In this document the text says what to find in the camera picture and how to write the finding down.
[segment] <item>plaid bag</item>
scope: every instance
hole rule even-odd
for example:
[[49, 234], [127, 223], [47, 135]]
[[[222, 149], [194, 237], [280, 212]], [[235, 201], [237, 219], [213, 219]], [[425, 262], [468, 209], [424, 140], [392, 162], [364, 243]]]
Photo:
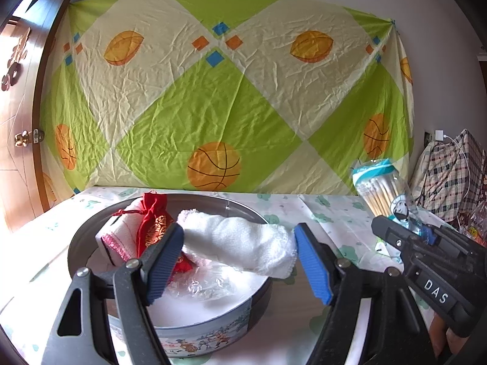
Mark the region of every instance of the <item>plaid bag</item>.
[[476, 207], [485, 169], [485, 151], [468, 130], [464, 129], [455, 142], [430, 143], [411, 180], [416, 203], [446, 222]]

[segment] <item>door handle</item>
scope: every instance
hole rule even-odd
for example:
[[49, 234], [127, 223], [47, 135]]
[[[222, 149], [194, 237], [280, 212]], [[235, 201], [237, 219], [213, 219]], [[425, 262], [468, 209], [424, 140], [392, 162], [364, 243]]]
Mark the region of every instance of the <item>door handle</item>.
[[24, 130], [22, 133], [15, 135], [15, 146], [26, 147], [29, 144], [29, 132]]
[[44, 132], [40, 129], [34, 129], [32, 133], [29, 133], [27, 130], [24, 130], [22, 133], [15, 135], [15, 146], [16, 147], [26, 147], [29, 145], [29, 142], [33, 142], [37, 144], [44, 140]]

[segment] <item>clear plastic wrap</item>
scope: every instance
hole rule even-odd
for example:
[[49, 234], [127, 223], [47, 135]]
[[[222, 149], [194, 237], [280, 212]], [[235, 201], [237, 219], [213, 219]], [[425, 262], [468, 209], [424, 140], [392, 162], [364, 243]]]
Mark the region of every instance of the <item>clear plastic wrap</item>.
[[230, 279], [233, 268], [218, 262], [203, 261], [207, 262], [196, 262], [201, 266], [175, 274], [166, 291], [174, 297], [192, 297], [201, 301], [233, 295], [236, 290]]
[[468, 228], [461, 229], [461, 233], [470, 239], [487, 247], [487, 202], [481, 201], [468, 219]]

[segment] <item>white tablecloth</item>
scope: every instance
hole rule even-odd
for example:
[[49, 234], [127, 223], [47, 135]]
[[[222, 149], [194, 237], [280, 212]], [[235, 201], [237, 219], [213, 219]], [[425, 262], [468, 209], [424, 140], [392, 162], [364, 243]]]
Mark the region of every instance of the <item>white tablecloth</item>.
[[[41, 363], [54, 318], [71, 279], [67, 246], [92, 215], [122, 200], [140, 196], [141, 188], [89, 188], [29, 222], [0, 246], [0, 324], [31, 365]], [[306, 222], [318, 241], [363, 269], [382, 272], [402, 265], [374, 251], [372, 212], [357, 196], [254, 195], [204, 193], [247, 205], [270, 223], [293, 228]], [[442, 221], [422, 212], [438, 226]], [[415, 295], [427, 325], [433, 311]], [[300, 365], [316, 343], [328, 308], [313, 296], [300, 264], [291, 277], [276, 280], [269, 306], [257, 325], [235, 344], [218, 352], [188, 359], [187, 365]], [[130, 364], [125, 345], [114, 339], [120, 364]]]

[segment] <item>red fabric bag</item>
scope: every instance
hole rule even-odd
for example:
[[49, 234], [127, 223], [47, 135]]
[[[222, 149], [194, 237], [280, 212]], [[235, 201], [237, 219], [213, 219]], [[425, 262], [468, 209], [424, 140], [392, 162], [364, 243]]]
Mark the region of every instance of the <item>red fabric bag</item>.
[[[144, 214], [144, 219], [142, 219], [142, 223], [137, 230], [137, 257], [140, 257], [148, 246], [157, 243], [162, 239], [167, 228], [169, 228], [169, 225], [174, 222], [172, 217], [166, 211], [167, 195], [164, 193], [144, 193], [142, 196], [142, 206], [143, 210], [131, 210], [128, 212], [119, 210], [114, 214], [120, 215], [134, 212]], [[192, 262], [186, 255], [181, 253], [172, 274], [188, 272], [191, 269], [193, 269]]]

